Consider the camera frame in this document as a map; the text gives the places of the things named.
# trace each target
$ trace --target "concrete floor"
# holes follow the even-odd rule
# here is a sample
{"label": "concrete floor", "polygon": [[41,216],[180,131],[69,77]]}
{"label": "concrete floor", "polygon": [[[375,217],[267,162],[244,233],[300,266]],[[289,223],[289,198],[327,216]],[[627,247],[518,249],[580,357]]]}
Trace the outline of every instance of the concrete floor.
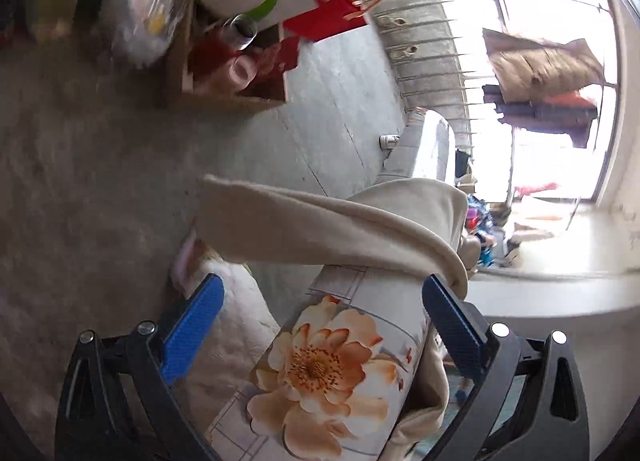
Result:
{"label": "concrete floor", "polygon": [[[0,53],[0,392],[38,447],[78,333],[127,333],[174,296],[198,177],[341,198],[372,183],[378,135],[404,123],[374,29],[304,46],[288,79],[289,104],[253,117],[179,112],[75,41]],[[279,321],[318,271],[251,267]]]}

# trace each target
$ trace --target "beige fabric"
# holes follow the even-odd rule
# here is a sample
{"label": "beige fabric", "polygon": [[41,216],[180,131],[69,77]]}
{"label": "beige fabric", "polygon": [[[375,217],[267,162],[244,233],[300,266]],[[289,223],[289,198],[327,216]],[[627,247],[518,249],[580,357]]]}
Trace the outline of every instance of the beige fabric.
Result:
{"label": "beige fabric", "polygon": [[442,364],[446,354],[436,328],[431,325],[414,378],[420,393],[420,403],[424,408],[408,413],[398,422],[378,458],[380,461],[404,459],[414,443],[425,439],[442,426],[444,411],[449,402],[449,382]]}
{"label": "beige fabric", "polygon": [[482,33],[505,102],[541,102],[604,79],[604,69],[584,39],[555,44],[489,29]]}
{"label": "beige fabric", "polygon": [[229,262],[372,266],[422,279],[441,271],[466,297],[454,251],[466,196],[440,181],[389,181],[339,200],[207,176],[200,195],[197,234]]}
{"label": "beige fabric", "polygon": [[467,275],[469,274],[469,271],[473,270],[476,267],[476,264],[478,264],[481,251],[482,246],[480,244],[480,239],[475,235],[469,235],[464,232],[464,234],[460,236],[458,256],[460,257],[462,264],[466,267]]}
{"label": "beige fabric", "polygon": [[[190,253],[195,233],[187,238],[180,253]],[[218,275],[225,285],[225,301],[213,326],[200,346],[186,377],[174,384],[180,408],[197,430],[205,433],[213,419],[233,397],[249,372],[280,331],[255,279],[242,264],[230,264],[207,257],[196,271],[185,266],[172,268],[175,287],[189,298],[208,273]]]}

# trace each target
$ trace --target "red cloth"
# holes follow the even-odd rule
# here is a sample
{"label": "red cloth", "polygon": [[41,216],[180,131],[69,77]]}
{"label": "red cloth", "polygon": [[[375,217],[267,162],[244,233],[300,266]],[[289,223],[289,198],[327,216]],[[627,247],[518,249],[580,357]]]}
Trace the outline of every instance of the red cloth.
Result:
{"label": "red cloth", "polygon": [[353,0],[316,0],[318,7],[284,21],[284,27],[313,42],[367,25]]}
{"label": "red cloth", "polygon": [[556,182],[547,183],[546,185],[535,185],[535,186],[516,186],[514,196],[516,197],[524,197],[534,194],[536,192],[544,192],[545,190],[556,190],[558,189],[559,184]]}
{"label": "red cloth", "polygon": [[581,97],[581,95],[578,94],[578,91],[563,92],[562,94],[556,94],[555,96],[547,96],[543,102],[545,104],[562,105],[562,107],[596,107],[596,104]]}

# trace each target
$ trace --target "gray concrete wall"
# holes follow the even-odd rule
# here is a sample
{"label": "gray concrete wall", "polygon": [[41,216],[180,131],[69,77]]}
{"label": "gray concrete wall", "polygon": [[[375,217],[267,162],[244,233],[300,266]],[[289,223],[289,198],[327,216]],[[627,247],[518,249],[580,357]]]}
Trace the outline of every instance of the gray concrete wall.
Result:
{"label": "gray concrete wall", "polygon": [[[446,14],[442,4],[405,9],[413,4],[437,3],[438,1],[440,0],[384,0],[373,11],[373,14],[383,45],[391,48],[387,50],[387,55],[392,63],[396,78],[437,75],[400,81],[398,86],[401,92],[449,89],[442,92],[425,92],[418,96],[406,96],[404,98],[406,107],[434,108],[449,121],[456,134],[456,145],[470,145],[469,135],[466,134],[469,130],[468,121],[460,120],[460,118],[468,118],[466,107],[463,105],[443,106],[446,104],[463,104],[465,102],[465,93],[460,90],[464,85],[461,75],[445,74],[456,73],[461,70],[459,59],[451,56],[412,62],[414,59],[454,55],[457,52],[453,40],[435,40],[428,43],[415,44],[416,41],[421,40],[451,37],[451,30],[449,23],[446,22]],[[406,26],[423,22],[433,23],[405,28]]]}

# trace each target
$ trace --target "pink object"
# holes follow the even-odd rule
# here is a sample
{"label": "pink object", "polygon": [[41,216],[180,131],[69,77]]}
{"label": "pink object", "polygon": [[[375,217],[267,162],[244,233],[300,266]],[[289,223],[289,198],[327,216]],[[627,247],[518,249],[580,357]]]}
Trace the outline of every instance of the pink object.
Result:
{"label": "pink object", "polygon": [[480,214],[477,208],[466,209],[466,229],[470,232],[476,229],[478,222],[480,221]]}
{"label": "pink object", "polygon": [[246,89],[255,78],[257,67],[255,62],[246,55],[229,59],[209,76],[196,82],[196,94],[235,94]]}
{"label": "pink object", "polygon": [[515,197],[524,197],[529,196],[531,194],[535,194],[536,192],[544,192],[545,190],[556,190],[558,189],[559,184],[556,182],[547,183],[545,185],[526,185],[526,186],[516,186],[514,188],[513,195]]}

